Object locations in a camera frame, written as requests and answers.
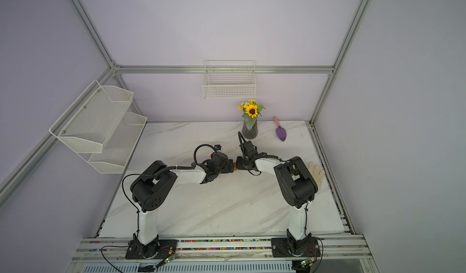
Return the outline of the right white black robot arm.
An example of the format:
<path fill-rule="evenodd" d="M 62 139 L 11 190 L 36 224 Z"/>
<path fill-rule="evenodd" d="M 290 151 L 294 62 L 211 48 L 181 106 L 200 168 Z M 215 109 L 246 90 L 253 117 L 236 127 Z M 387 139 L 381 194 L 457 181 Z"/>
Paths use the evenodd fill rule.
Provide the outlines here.
<path fill-rule="evenodd" d="M 299 156 L 284 161 L 278 156 L 259 153 L 241 132 L 238 137 L 241 150 L 241 157 L 237 159 L 238 168 L 276 177 L 282 196 L 291 207 L 287 235 L 293 241 L 304 240 L 308 236 L 307 209 L 318 192 L 318 185 L 308 167 Z"/>

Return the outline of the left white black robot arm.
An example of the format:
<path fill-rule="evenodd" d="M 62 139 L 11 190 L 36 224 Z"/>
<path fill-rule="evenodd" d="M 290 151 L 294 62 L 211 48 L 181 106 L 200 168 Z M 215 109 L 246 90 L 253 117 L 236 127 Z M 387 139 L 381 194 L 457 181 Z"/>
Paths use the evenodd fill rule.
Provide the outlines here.
<path fill-rule="evenodd" d="M 137 231 L 133 235 L 143 246 L 158 239 L 158 208 L 170 191 L 184 184 L 206 184 L 222 173 L 233 173 L 234 161 L 221 151 L 220 145 L 199 145 L 190 166 L 168 166 L 161 160 L 154 161 L 130 185 L 131 196 L 125 195 L 136 208 Z"/>

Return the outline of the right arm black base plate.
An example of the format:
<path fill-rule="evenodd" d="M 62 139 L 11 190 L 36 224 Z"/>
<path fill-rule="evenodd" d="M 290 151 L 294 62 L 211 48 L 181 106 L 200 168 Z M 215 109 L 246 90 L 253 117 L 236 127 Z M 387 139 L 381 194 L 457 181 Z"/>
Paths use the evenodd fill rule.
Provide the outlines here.
<path fill-rule="evenodd" d="M 320 257 L 320 245 L 316 237 L 307 237 L 303 240 L 289 238 L 271 239 L 273 257 Z"/>

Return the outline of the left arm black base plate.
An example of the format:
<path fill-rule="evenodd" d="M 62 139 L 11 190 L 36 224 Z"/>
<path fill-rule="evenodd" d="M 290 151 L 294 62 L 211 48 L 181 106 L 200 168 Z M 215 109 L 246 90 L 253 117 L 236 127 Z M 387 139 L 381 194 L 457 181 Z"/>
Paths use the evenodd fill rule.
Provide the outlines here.
<path fill-rule="evenodd" d="M 149 260 L 166 259 L 175 254 L 178 241 L 174 239 L 159 240 L 155 239 L 147 245 L 143 245 L 138 239 L 128 242 L 126 251 L 126 260 Z"/>

